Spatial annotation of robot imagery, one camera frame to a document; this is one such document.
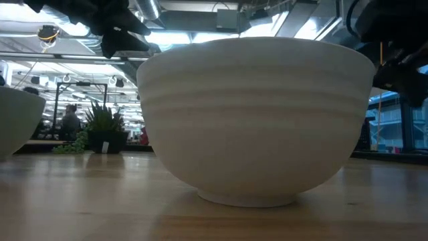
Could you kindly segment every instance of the black cable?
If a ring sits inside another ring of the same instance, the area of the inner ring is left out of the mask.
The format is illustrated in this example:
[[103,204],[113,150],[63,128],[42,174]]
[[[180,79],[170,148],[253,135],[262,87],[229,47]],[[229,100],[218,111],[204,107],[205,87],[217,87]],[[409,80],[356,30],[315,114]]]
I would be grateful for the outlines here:
[[350,19],[351,19],[351,17],[352,17],[352,13],[354,12],[354,9],[355,9],[355,6],[356,6],[356,4],[359,2],[360,0],[354,0],[353,2],[352,2],[352,4],[350,5],[350,7],[349,7],[349,10],[348,10],[348,14],[346,15],[346,29],[348,30],[348,32],[352,35],[352,36],[354,36],[354,37],[356,37],[356,38],[360,38],[359,36],[358,36],[358,34],[352,29],[352,27],[351,27],[351,25],[350,25]]

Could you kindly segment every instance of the metal frame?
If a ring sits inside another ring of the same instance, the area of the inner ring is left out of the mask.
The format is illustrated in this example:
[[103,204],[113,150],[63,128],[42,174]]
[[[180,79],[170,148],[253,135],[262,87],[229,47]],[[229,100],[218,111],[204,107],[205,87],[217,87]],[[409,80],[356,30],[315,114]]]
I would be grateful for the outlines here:
[[67,64],[125,64],[126,62],[143,63],[148,60],[147,56],[142,57],[112,57],[110,59],[103,56],[84,56],[76,54],[39,54],[29,52],[0,52],[0,60],[9,61],[30,61],[30,62],[50,62]]
[[[66,88],[64,88],[63,90],[60,90],[60,86],[61,85],[65,85]],[[62,92],[66,91],[68,87],[70,87],[71,85],[76,85],[76,86],[91,86],[91,85],[95,85],[95,86],[104,86],[104,101],[103,101],[103,106],[106,106],[106,100],[107,100],[107,88],[108,85],[107,84],[94,84],[94,83],[88,83],[88,82],[75,82],[75,83],[67,83],[67,82],[58,82],[56,84],[56,96],[55,96],[55,107],[53,110],[53,122],[52,122],[52,128],[51,128],[51,138],[54,139],[54,134],[55,134],[55,129],[56,129],[56,116],[57,116],[57,112],[58,112],[58,98],[60,97],[60,94],[62,94]]]

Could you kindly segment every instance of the ceiling light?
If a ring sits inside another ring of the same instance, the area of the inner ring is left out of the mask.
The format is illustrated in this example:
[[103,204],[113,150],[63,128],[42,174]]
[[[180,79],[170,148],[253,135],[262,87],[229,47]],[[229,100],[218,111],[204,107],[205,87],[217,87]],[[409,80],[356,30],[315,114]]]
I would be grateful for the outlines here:
[[108,84],[109,85],[115,85],[117,83],[117,79],[115,76],[110,77],[110,79],[108,79]]
[[274,37],[288,15],[288,11],[279,13],[272,17],[271,23],[253,26],[242,32],[239,37]]
[[197,33],[193,39],[193,43],[205,43],[208,41],[218,40],[218,39],[230,39],[239,37],[238,34],[228,34],[228,33]]
[[328,27],[328,29],[326,29],[325,31],[323,31],[315,40],[316,41],[320,41],[323,38],[325,38],[327,36],[327,34],[329,34],[331,31],[333,31],[333,29],[342,21],[342,18],[339,17],[338,19],[336,19],[336,21],[334,21],[334,23],[332,23],[332,25],[330,25],[330,27]]
[[297,32],[297,34],[294,36],[295,38],[300,39],[315,39],[316,37],[316,22],[312,18],[309,18],[309,20],[300,28],[300,30]]
[[189,44],[190,38],[187,33],[183,32],[152,32],[145,36],[147,42],[155,44]]
[[123,79],[117,79],[116,81],[116,87],[123,88],[125,84],[123,83]]
[[62,77],[62,82],[68,83],[71,80],[70,76],[66,74],[64,77]]

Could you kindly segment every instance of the wooden tabletop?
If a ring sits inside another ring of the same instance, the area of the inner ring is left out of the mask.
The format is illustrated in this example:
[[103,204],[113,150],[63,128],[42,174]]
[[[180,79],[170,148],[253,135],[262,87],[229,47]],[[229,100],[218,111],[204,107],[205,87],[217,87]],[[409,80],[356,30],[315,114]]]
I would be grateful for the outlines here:
[[0,240],[428,240],[428,168],[352,159],[282,208],[197,197],[152,153],[0,161]]

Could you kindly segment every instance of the plant pot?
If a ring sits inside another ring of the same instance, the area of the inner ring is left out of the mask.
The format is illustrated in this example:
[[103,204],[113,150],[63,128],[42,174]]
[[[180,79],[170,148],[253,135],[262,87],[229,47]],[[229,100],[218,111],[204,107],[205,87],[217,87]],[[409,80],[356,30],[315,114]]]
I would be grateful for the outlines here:
[[104,142],[108,143],[108,154],[117,154],[123,150],[128,132],[119,131],[88,131],[89,148],[95,153],[102,153]]
[[248,37],[161,53],[137,79],[150,143],[173,175],[212,202],[272,207],[348,160],[374,73],[343,46]]

